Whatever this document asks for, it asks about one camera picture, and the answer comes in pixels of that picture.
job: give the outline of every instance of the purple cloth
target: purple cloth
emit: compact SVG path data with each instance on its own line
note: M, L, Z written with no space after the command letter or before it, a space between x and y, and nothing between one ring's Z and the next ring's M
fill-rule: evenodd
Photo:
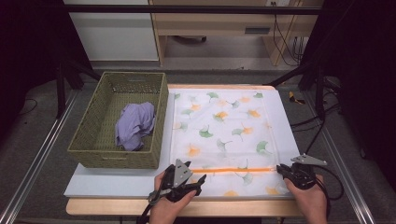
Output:
M141 138L152 131L154 118L154 105L149 102L125 106L116 123L116 145L124 146L127 151L141 148Z

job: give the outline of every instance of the black pole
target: black pole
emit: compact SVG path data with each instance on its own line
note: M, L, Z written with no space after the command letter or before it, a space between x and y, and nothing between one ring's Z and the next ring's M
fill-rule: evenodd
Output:
M85 13L205 13L205 14L270 14L321 15L338 9L321 7L237 7L237 6L178 6L178 5L64 5L40 6L42 9Z
M323 85L324 85L324 76L323 69L320 66L318 68L318 76L317 76L317 89L315 96L315 109L317 110L318 117L320 120L325 119L324 105L323 105Z
M64 93L64 75L63 75L63 66L59 63L59 66L56 68L56 90L58 95L58 114L56 118L60 118L64 109L66 108L66 100Z

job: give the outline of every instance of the white cabinet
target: white cabinet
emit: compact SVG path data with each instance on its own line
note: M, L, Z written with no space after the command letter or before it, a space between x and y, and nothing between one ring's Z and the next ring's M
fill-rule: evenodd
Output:
M67 5L147 5L147 0L64 0ZM90 61L158 61L149 13L70 13Z

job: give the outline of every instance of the storage box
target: storage box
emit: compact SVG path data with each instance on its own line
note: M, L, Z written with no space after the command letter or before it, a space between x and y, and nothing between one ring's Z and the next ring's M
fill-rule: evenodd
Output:
M164 73L104 72L67 149L83 166L90 168L157 169L163 141L168 99ZM128 104L154 105L155 125L142 138L143 148L126 151L115 143L115 127Z

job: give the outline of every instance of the hand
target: hand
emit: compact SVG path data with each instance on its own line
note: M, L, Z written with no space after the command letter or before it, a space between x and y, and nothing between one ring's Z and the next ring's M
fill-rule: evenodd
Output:
M323 183L323 176L317 175ZM298 189L293 183L285 178L286 187L294 195L300 211L303 213L307 223L327 223L326 218L326 197L318 185L311 189Z
M165 172L160 173L154 178L154 188L159 190L161 181ZM162 197L152 208L149 216L150 224L172 224L178 213L185 207L195 196L197 191L186 194L180 201L172 203L165 197Z

